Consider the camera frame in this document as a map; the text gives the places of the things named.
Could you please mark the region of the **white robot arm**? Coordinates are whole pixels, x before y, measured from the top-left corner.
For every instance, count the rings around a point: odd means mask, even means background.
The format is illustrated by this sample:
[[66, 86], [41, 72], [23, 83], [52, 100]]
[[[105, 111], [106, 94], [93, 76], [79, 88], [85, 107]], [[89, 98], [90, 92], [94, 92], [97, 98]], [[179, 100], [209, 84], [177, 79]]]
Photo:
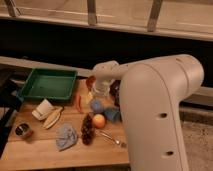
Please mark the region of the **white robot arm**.
[[109, 94], [120, 82], [119, 104], [131, 171], [189, 171], [179, 104], [204, 79], [202, 64], [187, 54], [126, 64], [99, 63], [92, 75], [92, 93]]

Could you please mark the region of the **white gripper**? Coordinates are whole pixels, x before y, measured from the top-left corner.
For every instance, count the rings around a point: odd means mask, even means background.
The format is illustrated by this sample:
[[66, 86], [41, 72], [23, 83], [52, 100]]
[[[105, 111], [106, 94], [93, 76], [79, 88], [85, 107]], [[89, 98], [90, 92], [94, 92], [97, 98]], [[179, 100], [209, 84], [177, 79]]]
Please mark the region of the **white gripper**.
[[105, 98], [109, 95], [110, 86], [112, 84], [111, 80], [96, 80], [92, 86], [92, 93], [89, 92], [86, 95], [86, 104], [89, 104], [93, 99], [93, 95], [95, 97]]

